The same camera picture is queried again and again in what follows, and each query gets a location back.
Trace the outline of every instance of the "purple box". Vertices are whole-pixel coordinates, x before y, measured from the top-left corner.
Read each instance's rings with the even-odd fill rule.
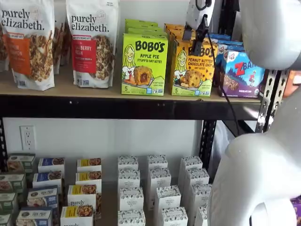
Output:
[[[220,71],[223,89],[229,97],[257,98],[264,71],[245,52],[225,50]]]

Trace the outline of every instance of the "electrical outlet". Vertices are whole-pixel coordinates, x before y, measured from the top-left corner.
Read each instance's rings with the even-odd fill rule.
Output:
[[[22,149],[36,150],[34,126],[20,126]]]

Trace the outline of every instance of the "white robot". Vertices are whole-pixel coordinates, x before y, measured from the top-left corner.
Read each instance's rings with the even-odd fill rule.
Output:
[[[186,25],[206,27],[214,0],[190,0]],[[251,61],[270,70],[301,70],[301,0],[240,0],[243,42]],[[296,226],[290,199],[301,195],[301,89],[280,106],[270,130],[234,139],[211,191],[209,226]]]

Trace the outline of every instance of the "granola bag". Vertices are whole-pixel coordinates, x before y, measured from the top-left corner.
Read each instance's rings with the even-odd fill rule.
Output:
[[[54,0],[55,4],[55,34],[52,42],[52,54],[53,54],[53,70],[54,74],[59,74],[63,37],[65,30],[66,20],[66,1]]]
[[[112,86],[118,0],[67,0],[74,84]]]
[[[18,88],[54,87],[53,0],[0,0],[1,23]]]

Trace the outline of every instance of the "green bobo's box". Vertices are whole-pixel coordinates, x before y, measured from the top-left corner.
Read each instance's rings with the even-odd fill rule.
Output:
[[[121,94],[163,96],[168,40],[123,34]]]

